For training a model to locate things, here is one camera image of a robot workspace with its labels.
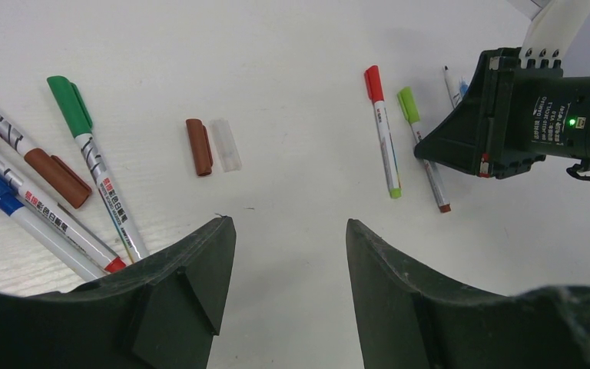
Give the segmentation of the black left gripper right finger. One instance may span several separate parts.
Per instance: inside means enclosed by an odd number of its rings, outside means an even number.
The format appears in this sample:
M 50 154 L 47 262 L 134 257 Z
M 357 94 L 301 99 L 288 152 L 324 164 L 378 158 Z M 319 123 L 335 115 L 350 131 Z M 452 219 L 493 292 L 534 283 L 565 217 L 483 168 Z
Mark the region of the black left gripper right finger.
M 590 286 L 511 297 L 454 280 L 346 224 L 366 368 L 590 368 Z

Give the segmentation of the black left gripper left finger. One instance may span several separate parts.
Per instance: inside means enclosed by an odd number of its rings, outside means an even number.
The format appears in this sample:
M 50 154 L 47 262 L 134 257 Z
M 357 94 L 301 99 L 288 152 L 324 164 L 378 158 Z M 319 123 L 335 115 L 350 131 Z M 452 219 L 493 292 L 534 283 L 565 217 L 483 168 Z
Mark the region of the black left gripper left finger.
M 0 368 L 205 368 L 236 240 L 222 216 L 73 291 L 0 293 Z

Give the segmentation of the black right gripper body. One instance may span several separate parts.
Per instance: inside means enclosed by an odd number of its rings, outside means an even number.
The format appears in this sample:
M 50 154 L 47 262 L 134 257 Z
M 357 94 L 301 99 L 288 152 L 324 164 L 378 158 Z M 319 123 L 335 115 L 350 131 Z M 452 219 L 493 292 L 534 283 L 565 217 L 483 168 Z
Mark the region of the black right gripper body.
M 573 178 L 590 178 L 590 76 L 565 77 L 560 64 L 546 61 L 525 68 L 517 48 L 486 51 L 470 104 L 478 127 L 471 174 L 509 178 L 553 156 L 575 160 L 566 170 Z

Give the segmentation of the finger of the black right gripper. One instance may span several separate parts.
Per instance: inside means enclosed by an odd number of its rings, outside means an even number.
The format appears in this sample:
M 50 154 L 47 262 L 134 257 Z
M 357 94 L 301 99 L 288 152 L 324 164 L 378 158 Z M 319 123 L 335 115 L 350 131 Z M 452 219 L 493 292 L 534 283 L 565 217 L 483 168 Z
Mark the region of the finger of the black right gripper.
M 468 175 L 482 176 L 484 82 L 472 81 L 457 107 L 416 144 L 414 156 Z

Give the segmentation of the blue gel pen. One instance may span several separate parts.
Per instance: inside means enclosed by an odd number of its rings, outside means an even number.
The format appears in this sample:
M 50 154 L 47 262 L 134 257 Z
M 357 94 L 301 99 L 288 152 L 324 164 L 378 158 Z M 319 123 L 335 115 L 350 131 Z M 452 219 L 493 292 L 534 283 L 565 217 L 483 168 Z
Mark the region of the blue gel pen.
M 466 92 L 469 89 L 469 83 L 463 77 L 459 79 L 459 96 L 460 98 L 464 98 Z

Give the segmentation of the red cap marker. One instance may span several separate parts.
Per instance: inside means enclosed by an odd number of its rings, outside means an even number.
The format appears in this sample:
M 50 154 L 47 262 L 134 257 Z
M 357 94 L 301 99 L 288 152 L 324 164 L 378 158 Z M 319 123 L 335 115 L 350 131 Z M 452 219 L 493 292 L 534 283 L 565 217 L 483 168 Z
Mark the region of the red cap marker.
M 373 106 L 389 196 L 392 199 L 397 199 L 402 196 L 402 186 L 399 179 L 379 67 L 377 65 L 370 66 L 365 70 L 363 76 L 366 82 L 368 99 Z

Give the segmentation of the brown marker cap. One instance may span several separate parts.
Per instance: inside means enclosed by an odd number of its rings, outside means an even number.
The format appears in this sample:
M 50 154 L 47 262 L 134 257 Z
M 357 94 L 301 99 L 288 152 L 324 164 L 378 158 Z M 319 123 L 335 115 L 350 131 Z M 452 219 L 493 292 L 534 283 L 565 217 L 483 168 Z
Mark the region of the brown marker cap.
M 197 176 L 211 175 L 214 163 L 206 127 L 196 118 L 187 119 L 185 125 Z

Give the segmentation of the clear pen cap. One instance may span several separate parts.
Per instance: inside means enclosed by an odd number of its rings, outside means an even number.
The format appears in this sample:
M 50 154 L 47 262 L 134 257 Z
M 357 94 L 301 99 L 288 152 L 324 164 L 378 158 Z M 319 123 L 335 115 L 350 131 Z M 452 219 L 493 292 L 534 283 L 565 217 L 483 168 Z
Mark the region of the clear pen cap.
M 239 171 L 242 162 L 229 122 L 225 119 L 214 119 L 210 121 L 210 128 L 223 171 Z

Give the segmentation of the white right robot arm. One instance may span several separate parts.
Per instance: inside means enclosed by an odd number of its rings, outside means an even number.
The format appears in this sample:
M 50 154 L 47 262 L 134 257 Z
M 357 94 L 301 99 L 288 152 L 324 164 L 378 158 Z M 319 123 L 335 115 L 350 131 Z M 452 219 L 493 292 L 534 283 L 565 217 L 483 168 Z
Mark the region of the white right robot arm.
M 590 14 L 590 1 L 550 1 L 519 48 L 482 52 L 461 102 L 418 143 L 423 160 L 481 178 L 526 173 L 548 156 L 590 181 L 590 76 L 566 77 L 562 58 Z

